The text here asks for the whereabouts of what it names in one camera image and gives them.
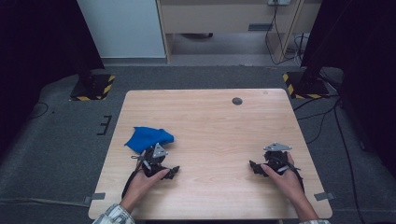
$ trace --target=black curtain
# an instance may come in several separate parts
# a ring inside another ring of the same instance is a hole
[[[339,93],[361,145],[396,177],[395,8],[392,0],[323,0],[303,66],[315,68],[311,75],[323,66],[344,71]]]
[[[76,0],[0,0],[1,158],[45,85],[96,68],[104,66]]]

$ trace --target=light stand base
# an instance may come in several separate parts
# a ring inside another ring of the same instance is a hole
[[[91,87],[87,88],[78,80],[75,88],[70,94],[71,101],[90,101],[104,100],[110,91],[115,76],[112,75],[92,75],[94,82]]]
[[[303,74],[303,72],[288,72],[283,75],[283,80],[292,99],[329,97],[329,91],[322,80],[317,79],[313,83],[304,83]]]

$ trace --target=gray carpet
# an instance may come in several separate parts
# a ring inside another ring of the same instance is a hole
[[[282,74],[295,67],[108,67],[116,76],[103,101],[72,102],[69,94],[78,77],[71,76],[42,90],[31,117],[21,129],[0,167],[0,198],[38,198],[82,203],[94,193],[125,93],[160,89],[286,89]],[[296,111],[297,118],[332,108],[336,97],[312,102]],[[306,100],[290,99],[293,107]],[[346,115],[337,107],[350,153],[356,193],[366,223],[396,220],[396,180],[374,153],[364,152]],[[112,116],[106,135],[104,116]],[[321,116],[299,121],[306,142],[314,139]],[[334,113],[326,116],[319,138],[308,144],[326,191],[333,192],[331,223],[361,223],[354,201],[347,154]],[[0,223],[91,223],[87,207],[36,203],[1,203]],[[286,223],[297,223],[287,220]]]

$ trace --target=power strip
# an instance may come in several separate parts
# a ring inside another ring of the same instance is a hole
[[[288,6],[290,5],[291,0],[268,0],[269,6],[274,6],[277,4],[278,6]]]

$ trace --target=cable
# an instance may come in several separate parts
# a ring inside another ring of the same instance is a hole
[[[311,141],[306,142],[307,144],[311,144],[311,143],[315,142],[315,141],[319,138],[319,136],[320,136],[320,134],[321,134],[322,127],[323,127],[323,121],[324,121],[324,119],[326,118],[326,115],[327,115],[328,113],[332,112],[332,110],[335,109],[335,107],[338,105],[338,102],[339,102],[340,100],[341,100],[341,99],[338,99],[338,100],[335,102],[334,106],[333,106],[331,109],[329,109],[328,111],[324,112],[324,113],[319,113],[319,114],[316,114],[316,115],[311,115],[311,116],[308,116],[308,117],[305,117],[305,118],[301,118],[301,119],[310,119],[310,118],[313,118],[313,117],[315,117],[315,116],[323,115],[322,120],[321,120],[321,122],[320,122],[319,132],[318,132],[317,136],[316,136],[314,139],[312,139]]]
[[[337,109],[336,108],[334,109],[334,116],[335,116],[335,121],[337,123],[338,131],[340,132],[341,138],[343,140],[344,149],[346,151],[346,157],[347,157],[347,161],[348,161],[348,164],[349,164],[350,176],[351,176],[351,179],[352,179],[353,197],[355,199],[356,209],[358,210],[358,214],[359,214],[359,218],[361,219],[361,223],[365,224],[363,216],[361,214],[361,209],[360,209],[359,203],[358,203],[358,195],[357,195],[357,192],[356,192],[355,176],[353,174],[352,162],[351,162],[351,159],[350,159],[350,156],[349,156],[349,151],[347,149],[346,139],[345,139],[343,131],[341,129],[340,121],[338,120]]]
[[[295,54],[294,54],[294,63],[297,65],[297,66],[299,66],[299,67],[301,67],[301,54],[299,54],[299,52],[298,52],[298,50],[296,50],[295,51]]]
[[[314,98],[314,99],[311,99],[311,100],[309,100],[309,101],[307,101],[307,102],[305,102],[305,103],[303,103],[301,105],[298,105],[297,107],[295,107],[293,109],[293,111],[296,111],[296,110],[300,109],[301,107],[303,107],[304,105],[307,105],[307,104],[309,104],[309,103],[311,103],[313,101],[319,100],[319,99],[323,99],[323,97]]]
[[[0,199],[0,203],[43,203],[43,204],[56,204],[76,207],[90,207],[84,203],[70,203],[62,201],[53,201],[47,199],[35,199],[35,198],[16,198],[16,199]]]
[[[324,118],[326,118],[326,115],[327,115],[327,113],[324,114],[323,117],[322,117],[322,121],[320,122],[319,132],[318,132],[317,136],[316,136],[314,139],[312,139],[311,141],[306,142],[307,144],[311,144],[311,143],[315,142],[315,141],[319,138],[320,133],[321,133],[321,128],[322,128],[322,126],[323,126],[323,120],[324,120]]]
[[[299,36],[294,35],[294,44],[295,44],[295,46],[297,47],[297,49],[287,48],[286,51],[293,51],[293,52],[295,52],[296,50],[299,50],[300,45],[297,43],[297,39],[298,39],[298,38],[302,38],[302,36],[301,36],[301,35],[299,35]]]
[[[271,50],[270,50],[270,48],[269,48],[269,46],[268,46],[268,32],[269,32],[269,29],[267,30],[267,32],[266,32],[266,34],[265,34],[265,45],[266,45],[266,47],[267,47],[267,49],[268,49],[268,52],[269,52],[269,54],[270,54],[271,61],[273,62],[273,64],[278,65],[278,64],[282,64],[282,63],[284,63],[284,62],[286,62],[286,61],[292,60],[292,59],[294,59],[294,57],[288,58],[288,57],[286,57],[286,55],[285,55],[285,53],[284,53],[284,49],[283,49],[283,46],[282,46],[282,40],[281,40],[281,38],[280,38],[280,33],[279,33],[279,31],[277,30],[277,26],[276,26],[276,13],[277,13],[277,6],[278,6],[277,0],[275,0],[274,3],[275,3],[275,4],[274,4],[274,17],[273,17],[273,19],[272,19],[272,21],[271,21],[271,27],[275,26],[275,28],[276,28],[276,33],[277,33],[277,37],[278,37],[278,39],[279,39],[280,48],[281,48],[281,50],[282,50],[282,55],[283,55],[283,57],[286,58],[286,60],[283,60],[283,61],[280,62],[280,63],[276,63],[276,62],[274,61],[274,59],[273,59],[273,57],[272,57]]]
[[[49,111],[49,105],[47,105],[46,103],[42,103],[42,102],[38,102],[37,103],[38,105],[45,105],[46,106],[46,110],[43,112],[43,113],[41,113],[40,115],[37,115],[37,116],[34,116],[34,117],[30,117],[30,118],[28,118],[28,119],[38,119],[38,118],[40,118],[41,116],[43,116],[43,115],[45,115],[46,113],[47,113],[47,111]]]
[[[121,194],[121,198],[123,198],[123,197],[125,196],[126,191],[127,191],[128,188],[129,188],[129,185],[131,184],[131,182],[132,182],[132,180],[134,179],[134,177],[136,176],[136,174],[137,174],[139,171],[142,170],[142,169],[140,169],[140,167],[142,166],[143,162],[146,161],[145,158],[144,158],[144,155],[142,155],[142,156],[132,156],[131,158],[132,158],[132,159],[137,159],[137,160],[140,161],[140,162],[137,164],[136,168],[134,168],[134,171],[131,173],[131,175],[129,176],[128,180],[126,181],[125,187],[124,187],[124,189],[123,189],[123,191],[122,191],[122,194]]]
[[[300,45],[297,44],[297,39],[298,39],[298,38],[301,38],[301,40],[300,40]],[[296,45],[297,48],[300,48],[300,47],[302,46],[302,44],[303,44],[303,39],[309,39],[309,38],[308,38],[308,36],[304,36],[304,33],[303,33],[302,35],[299,35],[299,36],[295,36],[295,37],[294,37],[294,44]]]

